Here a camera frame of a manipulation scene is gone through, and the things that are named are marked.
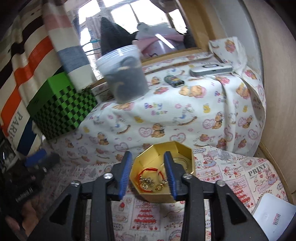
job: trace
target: pink stripe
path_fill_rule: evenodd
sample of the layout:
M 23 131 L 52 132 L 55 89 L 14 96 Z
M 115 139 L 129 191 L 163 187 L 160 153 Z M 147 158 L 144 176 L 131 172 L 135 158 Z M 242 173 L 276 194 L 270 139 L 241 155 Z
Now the pink stripe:
M 47 31 L 56 28 L 70 28 L 72 24 L 67 15 L 54 15 L 50 14 L 43 17 L 45 27 Z

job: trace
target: gray stripe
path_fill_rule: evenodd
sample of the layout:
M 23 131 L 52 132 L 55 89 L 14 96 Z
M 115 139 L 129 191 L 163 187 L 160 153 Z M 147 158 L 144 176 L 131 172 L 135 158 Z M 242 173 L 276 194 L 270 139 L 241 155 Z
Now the gray stripe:
M 57 52 L 66 73 L 89 64 L 89 60 L 81 46 L 69 47 Z

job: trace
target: jewelry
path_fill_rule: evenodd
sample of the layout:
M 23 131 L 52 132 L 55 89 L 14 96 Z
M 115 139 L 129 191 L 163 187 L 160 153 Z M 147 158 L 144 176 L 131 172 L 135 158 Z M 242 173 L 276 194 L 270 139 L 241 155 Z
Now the jewelry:
M 161 180 L 162 184 L 167 185 L 168 184 L 168 179 L 163 176 L 161 171 L 158 173 L 158 175 L 161 175 L 161 177 L 162 177 L 162 180 Z
M 142 174 L 145 172 L 145 171 L 154 171 L 154 172 L 157 172 L 158 169 L 157 168 L 153 168 L 153 167 L 149 167 L 149 168 L 146 168 L 144 169 L 143 171 L 141 171 L 139 173 L 139 187 L 142 189 L 143 192 L 154 192 L 154 191 L 157 191 L 157 190 L 161 190 L 163 188 L 163 186 L 165 184 L 167 184 L 167 179 L 166 178 L 163 178 L 163 180 L 165 179 L 166 182 L 164 183 L 159 183 L 157 184 L 156 188 L 154 190 L 147 190 L 148 188 L 152 188 L 154 186 L 154 181 L 148 177 L 148 178 L 143 178 L 142 177 Z

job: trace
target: plastic container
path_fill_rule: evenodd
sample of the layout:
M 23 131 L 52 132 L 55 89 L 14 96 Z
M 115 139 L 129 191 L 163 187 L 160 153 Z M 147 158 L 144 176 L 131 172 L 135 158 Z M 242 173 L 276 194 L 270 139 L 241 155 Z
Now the plastic container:
M 137 46 L 113 50 L 99 58 L 96 65 L 119 104 L 131 102 L 148 92 Z

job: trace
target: blue stripe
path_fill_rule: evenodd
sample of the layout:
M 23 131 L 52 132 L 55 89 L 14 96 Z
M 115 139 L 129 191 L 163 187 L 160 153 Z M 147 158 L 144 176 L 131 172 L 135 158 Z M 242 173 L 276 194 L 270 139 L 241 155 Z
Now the blue stripe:
M 25 156 L 28 155 L 31 146 L 33 145 L 33 142 L 36 138 L 36 134 L 32 131 L 32 120 L 33 119 L 30 117 L 17 146 L 17 151 Z
M 89 60 L 81 46 L 69 47 L 57 52 L 65 72 L 68 74 L 75 69 L 89 64 Z

